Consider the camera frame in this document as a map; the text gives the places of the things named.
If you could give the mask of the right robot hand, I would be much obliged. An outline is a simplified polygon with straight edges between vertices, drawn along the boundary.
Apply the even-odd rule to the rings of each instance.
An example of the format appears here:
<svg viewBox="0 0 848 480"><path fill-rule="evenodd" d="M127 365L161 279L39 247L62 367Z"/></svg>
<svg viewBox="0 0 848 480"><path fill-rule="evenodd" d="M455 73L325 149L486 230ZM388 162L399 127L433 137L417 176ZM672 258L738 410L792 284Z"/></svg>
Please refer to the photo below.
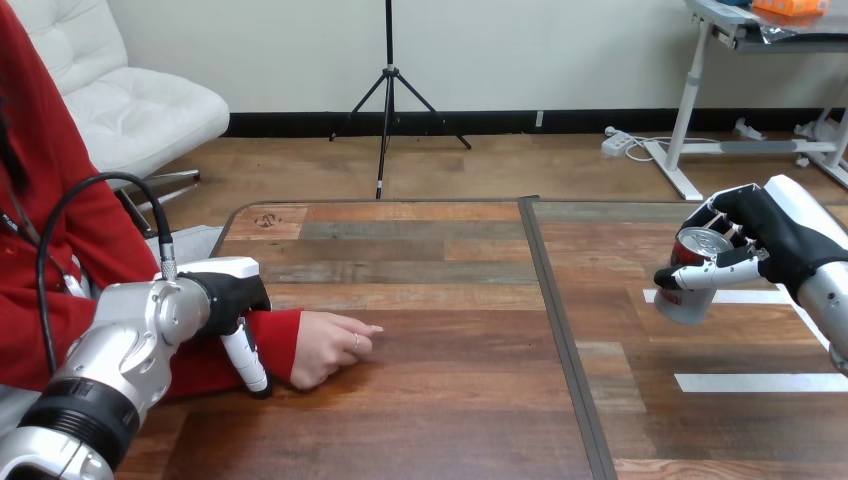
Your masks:
<svg viewBox="0 0 848 480"><path fill-rule="evenodd" d="M846 231L789 177L715 193L681 227L713 221L716 231L732 235L731 250L695 266L660 269L658 286L701 290L764 278L784 285L798 304L809 295L833 300L847 292Z"/></svg>

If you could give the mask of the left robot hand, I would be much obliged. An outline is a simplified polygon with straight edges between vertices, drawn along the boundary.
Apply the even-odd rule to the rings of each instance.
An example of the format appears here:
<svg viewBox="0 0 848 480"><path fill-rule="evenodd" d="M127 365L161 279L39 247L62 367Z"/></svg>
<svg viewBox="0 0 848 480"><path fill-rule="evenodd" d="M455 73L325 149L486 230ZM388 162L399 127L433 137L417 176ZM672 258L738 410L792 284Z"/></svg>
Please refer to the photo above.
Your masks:
<svg viewBox="0 0 848 480"><path fill-rule="evenodd" d="M210 258L181 265L178 275L200 285L208 297L209 316L199 333L219 337L250 394L269 398L272 380L246 319L253 310L271 307L259 263L250 257Z"/></svg>

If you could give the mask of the person's hand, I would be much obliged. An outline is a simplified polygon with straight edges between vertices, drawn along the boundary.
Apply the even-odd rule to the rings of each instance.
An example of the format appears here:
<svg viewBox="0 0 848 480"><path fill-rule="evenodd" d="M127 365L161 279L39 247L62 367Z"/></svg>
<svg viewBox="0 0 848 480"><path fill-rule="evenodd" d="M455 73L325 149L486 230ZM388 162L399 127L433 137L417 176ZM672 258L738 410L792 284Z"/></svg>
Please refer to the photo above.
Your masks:
<svg viewBox="0 0 848 480"><path fill-rule="evenodd" d="M302 311L289 383L307 391L373 350L372 337L382 326L328 312Z"/></svg>

